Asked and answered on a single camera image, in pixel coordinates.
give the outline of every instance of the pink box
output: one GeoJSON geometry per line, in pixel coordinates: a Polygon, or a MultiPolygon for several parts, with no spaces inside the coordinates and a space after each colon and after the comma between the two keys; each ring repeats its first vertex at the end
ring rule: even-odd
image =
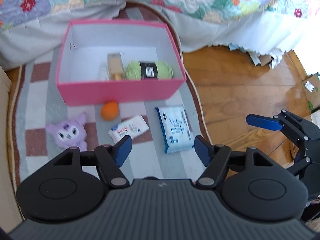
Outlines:
{"type": "Polygon", "coordinates": [[[179,52],[166,24],[133,20],[75,20],[60,49],[56,85],[68,106],[168,99],[186,80],[179,52]],[[131,60],[163,60],[170,80],[108,80],[108,53],[131,60]]]}

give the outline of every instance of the green yarn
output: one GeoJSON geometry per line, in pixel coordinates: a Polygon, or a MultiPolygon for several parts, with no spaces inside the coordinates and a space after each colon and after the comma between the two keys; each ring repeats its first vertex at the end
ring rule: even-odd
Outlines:
{"type": "MultiPolygon", "coordinates": [[[[158,71],[158,79],[170,79],[173,76],[172,68],[164,61],[155,62],[158,71]]],[[[141,67],[138,61],[131,61],[125,69],[125,78],[141,80],[141,67]]]]}

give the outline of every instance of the white bed skirt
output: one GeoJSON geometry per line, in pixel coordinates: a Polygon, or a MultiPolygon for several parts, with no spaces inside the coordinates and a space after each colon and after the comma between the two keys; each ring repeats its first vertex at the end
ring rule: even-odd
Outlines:
{"type": "MultiPolygon", "coordinates": [[[[50,14],[0,32],[0,65],[8,70],[59,46],[70,20],[112,18],[124,7],[123,1],[103,2],[50,14]]],[[[280,62],[284,52],[295,47],[308,26],[307,19],[272,12],[256,12],[239,20],[215,24],[165,8],[156,9],[171,21],[182,51],[232,43],[261,55],[271,55],[274,58],[272,67],[280,62]]]]}

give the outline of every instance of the black yarn label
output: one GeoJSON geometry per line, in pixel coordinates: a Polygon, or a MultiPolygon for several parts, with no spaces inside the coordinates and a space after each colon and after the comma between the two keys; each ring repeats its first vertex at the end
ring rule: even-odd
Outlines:
{"type": "Polygon", "coordinates": [[[141,67],[141,79],[158,78],[157,66],[153,62],[139,62],[141,67]]]}

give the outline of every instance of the blue wipes package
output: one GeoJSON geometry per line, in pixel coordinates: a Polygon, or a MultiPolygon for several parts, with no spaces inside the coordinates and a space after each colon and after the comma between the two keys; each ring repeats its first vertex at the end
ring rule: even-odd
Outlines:
{"type": "Polygon", "coordinates": [[[183,106],[156,107],[164,137],[165,153],[191,149],[194,145],[183,106]]]}

